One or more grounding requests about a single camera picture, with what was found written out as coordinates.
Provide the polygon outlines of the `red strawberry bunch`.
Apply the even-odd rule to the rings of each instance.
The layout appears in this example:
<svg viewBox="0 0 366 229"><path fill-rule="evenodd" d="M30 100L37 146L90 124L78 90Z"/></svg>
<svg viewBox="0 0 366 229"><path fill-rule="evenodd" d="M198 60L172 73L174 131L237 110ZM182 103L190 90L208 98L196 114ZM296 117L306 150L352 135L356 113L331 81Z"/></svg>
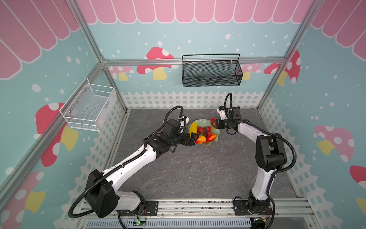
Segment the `red strawberry bunch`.
<svg viewBox="0 0 366 229"><path fill-rule="evenodd" d="M198 127L197 134L207 136L212 133L211 127Z"/></svg>

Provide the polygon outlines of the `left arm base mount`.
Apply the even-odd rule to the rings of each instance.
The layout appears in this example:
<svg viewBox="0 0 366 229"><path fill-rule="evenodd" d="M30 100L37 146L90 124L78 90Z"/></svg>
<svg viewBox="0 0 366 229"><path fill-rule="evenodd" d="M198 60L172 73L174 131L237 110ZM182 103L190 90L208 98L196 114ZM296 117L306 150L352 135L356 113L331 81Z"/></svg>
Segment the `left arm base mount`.
<svg viewBox="0 0 366 229"><path fill-rule="evenodd" d="M159 201L144 201L140 203L135 210L124 210L121 215L135 217L157 216L158 207Z"/></svg>

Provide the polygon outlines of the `red yellow mango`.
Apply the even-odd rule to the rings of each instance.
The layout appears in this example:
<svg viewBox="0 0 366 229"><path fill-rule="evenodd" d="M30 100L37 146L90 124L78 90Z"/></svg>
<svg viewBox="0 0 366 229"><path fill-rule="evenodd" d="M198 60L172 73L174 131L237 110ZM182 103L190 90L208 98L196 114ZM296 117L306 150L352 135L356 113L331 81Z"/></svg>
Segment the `red yellow mango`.
<svg viewBox="0 0 366 229"><path fill-rule="evenodd" d="M203 135L200 135L197 140L196 140L196 144L202 144L206 142L206 137Z"/></svg>
<svg viewBox="0 0 366 229"><path fill-rule="evenodd" d="M216 133L211 133L209 135L206 136L206 141L207 142L212 142L217 138L217 134Z"/></svg>
<svg viewBox="0 0 366 229"><path fill-rule="evenodd" d="M212 118L212 119L210 120L210 124L211 124L211 126L214 126L214 127L215 127L215 123L216 123L216 119L215 119L215 118Z"/></svg>

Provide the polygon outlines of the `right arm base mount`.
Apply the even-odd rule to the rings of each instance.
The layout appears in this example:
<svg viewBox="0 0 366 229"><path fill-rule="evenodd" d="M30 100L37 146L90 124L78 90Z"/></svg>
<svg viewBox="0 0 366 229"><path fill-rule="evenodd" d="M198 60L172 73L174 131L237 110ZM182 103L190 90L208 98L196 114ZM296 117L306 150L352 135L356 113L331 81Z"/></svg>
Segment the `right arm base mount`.
<svg viewBox="0 0 366 229"><path fill-rule="evenodd" d="M273 207L269 199L256 200L253 197L242 199L235 197L232 201L234 213L236 216L265 216L268 218L272 215Z"/></svg>

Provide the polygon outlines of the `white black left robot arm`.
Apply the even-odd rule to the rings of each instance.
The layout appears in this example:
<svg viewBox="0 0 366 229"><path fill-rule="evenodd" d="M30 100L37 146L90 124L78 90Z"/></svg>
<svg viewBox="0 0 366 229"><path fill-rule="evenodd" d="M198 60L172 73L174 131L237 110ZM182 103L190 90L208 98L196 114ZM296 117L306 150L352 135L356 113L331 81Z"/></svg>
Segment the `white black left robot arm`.
<svg viewBox="0 0 366 229"><path fill-rule="evenodd" d="M125 160L102 172L93 171L87 181L85 200L91 211L104 218L113 211L125 210L141 215L145 198L137 191L121 192L120 187L137 171L164 153L175 152L178 145L194 146L198 135L187 133L188 117L164 122L162 132L143 139L143 145Z"/></svg>

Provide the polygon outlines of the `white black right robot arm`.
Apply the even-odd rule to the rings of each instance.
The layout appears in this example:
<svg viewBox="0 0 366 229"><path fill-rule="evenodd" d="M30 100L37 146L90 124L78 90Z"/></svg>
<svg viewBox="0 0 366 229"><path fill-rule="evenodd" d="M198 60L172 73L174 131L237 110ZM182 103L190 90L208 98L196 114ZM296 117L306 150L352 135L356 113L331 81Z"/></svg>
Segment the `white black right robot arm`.
<svg viewBox="0 0 366 229"><path fill-rule="evenodd" d="M256 144L255 162L258 173L255 184L249 192L247 209L253 214L260 214L270 206L270 190L275 172L287 162L284 142L279 134L268 133L248 120L213 119L211 126L217 129L233 128Z"/></svg>

